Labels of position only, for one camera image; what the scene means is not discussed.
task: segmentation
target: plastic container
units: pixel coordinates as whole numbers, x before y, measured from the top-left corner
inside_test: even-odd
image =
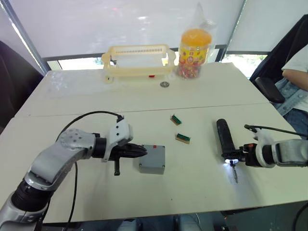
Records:
[[[212,36],[205,30],[196,28],[183,33],[180,44],[180,60],[177,74],[182,78],[196,78],[201,65],[207,60]]]
[[[175,58],[174,51],[164,44],[113,46],[102,55],[102,62],[111,77],[153,76],[169,74]]]

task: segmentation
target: plastic bag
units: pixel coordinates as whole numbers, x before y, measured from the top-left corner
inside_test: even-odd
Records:
[[[177,74],[184,79],[196,78],[201,65],[213,54],[216,44],[217,26],[205,19],[200,3],[197,4],[192,22],[182,34],[180,60]]]

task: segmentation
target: white shirt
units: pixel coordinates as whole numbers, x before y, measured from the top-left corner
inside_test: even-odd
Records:
[[[308,73],[308,45],[297,52],[282,68],[282,70],[291,69]],[[308,97],[295,105],[296,109],[308,112]]]

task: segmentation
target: black chair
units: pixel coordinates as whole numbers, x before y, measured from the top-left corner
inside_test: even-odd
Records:
[[[269,101],[285,101],[274,83],[282,79],[281,68],[307,44],[308,14],[305,14],[260,63],[249,79]]]
[[[0,41],[0,130],[21,108],[43,76]]]

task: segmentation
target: gray box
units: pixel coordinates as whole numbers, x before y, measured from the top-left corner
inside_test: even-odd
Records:
[[[163,174],[165,171],[165,147],[159,145],[143,145],[147,155],[139,158],[141,173]]]

